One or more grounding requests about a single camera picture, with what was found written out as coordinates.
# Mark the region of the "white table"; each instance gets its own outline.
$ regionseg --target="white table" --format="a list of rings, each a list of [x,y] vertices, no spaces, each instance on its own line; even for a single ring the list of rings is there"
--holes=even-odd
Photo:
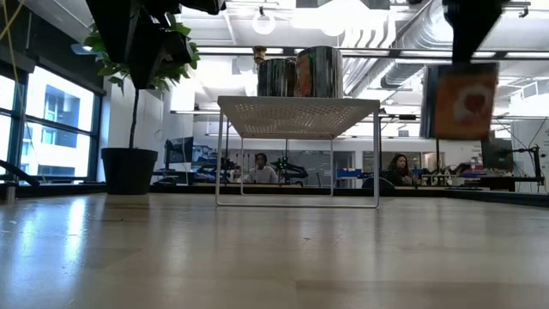
[[[244,157],[244,139],[285,139],[330,141],[330,196],[334,195],[334,139],[373,114],[374,204],[379,206],[379,100],[220,96],[220,131],[218,140],[215,202],[218,206],[252,206],[250,203],[223,203],[220,200],[220,170],[223,141],[223,118],[226,116],[241,137],[240,152]],[[240,183],[244,195],[244,184]],[[284,206],[262,203],[261,206]]]

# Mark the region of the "green leaves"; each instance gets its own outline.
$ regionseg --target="green leaves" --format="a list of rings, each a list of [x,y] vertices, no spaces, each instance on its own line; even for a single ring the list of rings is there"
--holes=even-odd
[[[170,27],[172,27],[172,30],[175,30],[175,25],[178,23],[175,16],[172,13],[166,13],[166,18],[170,22]]]
[[[174,28],[175,31],[181,33],[184,36],[189,36],[190,28],[183,26],[182,23],[177,23]]]
[[[177,18],[173,14],[166,13],[166,18],[170,22],[170,28],[165,29],[166,31],[178,32],[187,37],[187,40],[189,40],[190,28],[185,27],[181,22],[177,22]],[[107,53],[103,39],[100,36],[99,30],[95,26],[95,24],[92,24],[90,26],[90,31],[91,32],[84,40],[83,45],[91,47],[92,52],[99,53],[99,56],[96,60],[101,61],[103,67],[99,70],[98,75],[108,77],[108,81],[118,85],[122,90],[122,94],[124,94],[124,81],[126,78],[130,77],[130,68],[127,64],[117,64],[112,62]],[[192,61],[188,65],[193,70],[196,70],[198,66],[198,61],[200,60],[200,56],[198,55],[198,48],[195,42],[190,42],[189,47],[191,51],[188,52],[192,56]],[[177,84],[181,80],[181,76],[187,79],[190,78],[187,69],[188,68],[186,64],[178,65],[169,62],[163,62],[156,72],[156,75],[152,79],[151,86],[161,91],[169,91],[170,85],[168,84],[168,81],[171,82],[174,86],[177,86]]]
[[[111,76],[111,78],[109,78],[109,82],[112,82],[113,84],[118,85],[120,87],[120,90],[122,90],[122,95],[124,95],[124,79],[123,78]]]
[[[111,75],[117,74],[118,72],[120,72],[120,70],[121,68],[116,66],[111,66],[111,67],[106,66],[101,68],[101,70],[97,74],[99,76],[111,76]]]

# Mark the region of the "perforated tabletop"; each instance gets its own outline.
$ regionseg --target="perforated tabletop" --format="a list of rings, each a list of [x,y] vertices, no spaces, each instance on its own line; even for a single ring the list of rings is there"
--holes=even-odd
[[[331,140],[379,109],[379,100],[220,96],[245,138]]]

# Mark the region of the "stainless steel pot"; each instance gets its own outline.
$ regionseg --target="stainless steel pot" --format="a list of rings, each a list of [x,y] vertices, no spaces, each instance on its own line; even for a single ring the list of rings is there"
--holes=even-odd
[[[343,98],[341,52],[334,47],[304,49],[296,62],[296,96]]]
[[[292,60],[264,61],[257,69],[257,96],[293,97],[295,76],[295,62]]]

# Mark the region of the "orange sticker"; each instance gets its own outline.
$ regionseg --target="orange sticker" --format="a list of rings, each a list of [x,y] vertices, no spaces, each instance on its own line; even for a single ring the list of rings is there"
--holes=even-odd
[[[497,84],[496,74],[441,76],[435,106],[435,136],[448,139],[486,137]]]
[[[298,72],[298,88],[296,96],[310,97],[311,96],[311,61],[309,54],[305,54],[298,58],[296,71]]]

